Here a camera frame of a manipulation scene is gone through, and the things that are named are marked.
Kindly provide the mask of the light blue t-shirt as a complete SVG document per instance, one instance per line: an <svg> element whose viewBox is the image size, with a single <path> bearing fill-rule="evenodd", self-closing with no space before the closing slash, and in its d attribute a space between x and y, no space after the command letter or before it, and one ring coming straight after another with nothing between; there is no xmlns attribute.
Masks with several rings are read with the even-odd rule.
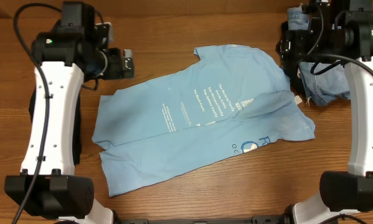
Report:
<svg viewBox="0 0 373 224"><path fill-rule="evenodd" d="M199 61L100 98L93 142L110 196L154 185L279 139L306 141L315 126L264 51L197 47Z"/></svg>

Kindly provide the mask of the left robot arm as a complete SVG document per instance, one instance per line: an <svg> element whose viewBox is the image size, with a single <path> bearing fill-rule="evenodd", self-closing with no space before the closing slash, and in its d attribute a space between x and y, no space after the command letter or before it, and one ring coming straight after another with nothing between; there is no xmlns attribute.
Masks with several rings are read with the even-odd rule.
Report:
<svg viewBox="0 0 373 224"><path fill-rule="evenodd" d="M83 84L131 78L131 50L109 48L100 25L91 34L40 33L27 52L35 64L32 131L20 173L5 179L6 194L19 212L57 223L118 223L116 212L95 199L92 180L74 174L74 144Z"/></svg>

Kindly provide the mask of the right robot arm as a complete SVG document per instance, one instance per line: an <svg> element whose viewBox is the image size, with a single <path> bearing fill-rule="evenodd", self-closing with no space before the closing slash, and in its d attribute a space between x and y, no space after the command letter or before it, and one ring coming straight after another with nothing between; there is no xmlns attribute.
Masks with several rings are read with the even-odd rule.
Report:
<svg viewBox="0 0 373 224"><path fill-rule="evenodd" d="M319 192L290 205L280 223L336 223L373 210L373 9L311 3L288 10L276 50L295 90L322 96L317 78L341 65L349 86L352 147L348 170L326 171Z"/></svg>

